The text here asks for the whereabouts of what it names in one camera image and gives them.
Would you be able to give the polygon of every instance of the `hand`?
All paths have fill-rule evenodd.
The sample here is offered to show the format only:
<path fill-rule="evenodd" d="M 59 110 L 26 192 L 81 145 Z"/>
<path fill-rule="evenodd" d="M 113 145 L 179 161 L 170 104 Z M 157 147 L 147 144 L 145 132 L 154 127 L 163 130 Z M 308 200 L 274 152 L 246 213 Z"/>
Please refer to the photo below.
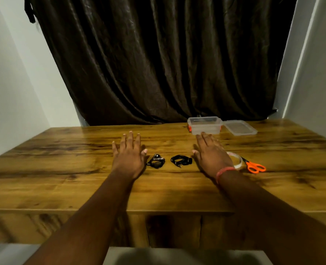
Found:
<path fill-rule="evenodd" d="M 195 158 L 202 169 L 210 177 L 215 178 L 217 172 L 224 167 L 233 166 L 233 161 L 218 140 L 212 135 L 202 132 L 196 135 L 200 151 L 193 150 Z"/>
<path fill-rule="evenodd" d="M 120 141 L 120 152 L 118 151 L 115 141 L 113 141 L 113 165 L 112 172 L 136 179 L 145 167 L 145 156 L 147 149 L 140 151 L 141 136 L 137 134 L 135 143 L 132 131 L 129 132 L 129 137 L 126 142 L 126 134 Z"/>

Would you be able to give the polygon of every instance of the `person's right arm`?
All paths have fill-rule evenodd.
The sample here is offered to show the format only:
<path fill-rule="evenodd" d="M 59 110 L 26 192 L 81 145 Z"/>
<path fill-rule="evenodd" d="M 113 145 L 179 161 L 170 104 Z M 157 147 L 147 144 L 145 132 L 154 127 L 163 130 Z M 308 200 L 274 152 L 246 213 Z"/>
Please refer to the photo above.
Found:
<path fill-rule="evenodd" d="M 215 178 L 233 162 L 211 135 L 197 135 L 194 155 L 202 169 Z M 236 170 L 224 172 L 218 184 L 249 226 L 254 240 L 274 265 L 326 265 L 326 226 L 273 196 Z"/>

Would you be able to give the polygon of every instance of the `floor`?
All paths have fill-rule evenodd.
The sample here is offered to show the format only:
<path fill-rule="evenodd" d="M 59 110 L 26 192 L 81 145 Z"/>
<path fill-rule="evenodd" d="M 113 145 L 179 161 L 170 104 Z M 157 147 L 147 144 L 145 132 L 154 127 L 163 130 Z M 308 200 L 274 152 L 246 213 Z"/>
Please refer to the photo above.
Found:
<path fill-rule="evenodd" d="M 0 244 L 0 265 L 22 265 L 39 245 Z M 111 247 L 103 265 L 272 265 L 263 251 Z"/>

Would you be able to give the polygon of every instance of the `person's left hand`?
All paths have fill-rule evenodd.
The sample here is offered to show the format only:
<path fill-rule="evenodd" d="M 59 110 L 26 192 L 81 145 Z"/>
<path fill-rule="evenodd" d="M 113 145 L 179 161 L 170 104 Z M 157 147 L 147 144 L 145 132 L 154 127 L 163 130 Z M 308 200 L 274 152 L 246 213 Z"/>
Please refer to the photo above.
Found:
<path fill-rule="evenodd" d="M 129 132 L 126 141 L 126 134 L 124 134 L 120 141 L 120 152 L 117 149 L 115 141 L 113 141 L 113 165 L 112 172 L 122 174 L 136 179 L 145 167 L 145 156 L 147 149 L 141 149 L 141 136 L 137 134 L 135 143 L 132 131 Z"/>

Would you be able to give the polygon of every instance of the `transparent container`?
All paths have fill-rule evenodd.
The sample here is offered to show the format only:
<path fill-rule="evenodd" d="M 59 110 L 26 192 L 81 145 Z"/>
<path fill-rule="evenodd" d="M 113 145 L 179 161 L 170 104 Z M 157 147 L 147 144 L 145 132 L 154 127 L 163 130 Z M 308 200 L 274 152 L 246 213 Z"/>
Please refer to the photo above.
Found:
<path fill-rule="evenodd" d="M 190 117 L 187 120 L 189 131 L 193 135 L 199 135 L 201 132 L 207 134 L 219 134 L 223 121 L 217 116 L 211 117 Z"/>
<path fill-rule="evenodd" d="M 257 134 L 257 130 L 243 120 L 225 121 L 224 125 L 234 136 Z"/>

